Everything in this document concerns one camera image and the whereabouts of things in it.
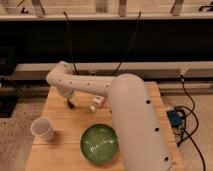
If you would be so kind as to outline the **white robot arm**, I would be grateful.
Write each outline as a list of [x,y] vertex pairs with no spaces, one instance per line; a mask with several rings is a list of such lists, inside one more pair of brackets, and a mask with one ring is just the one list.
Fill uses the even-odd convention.
[[61,96],[77,90],[108,97],[126,171],[175,171],[150,93],[140,77],[72,75],[70,65],[61,61],[46,80]]

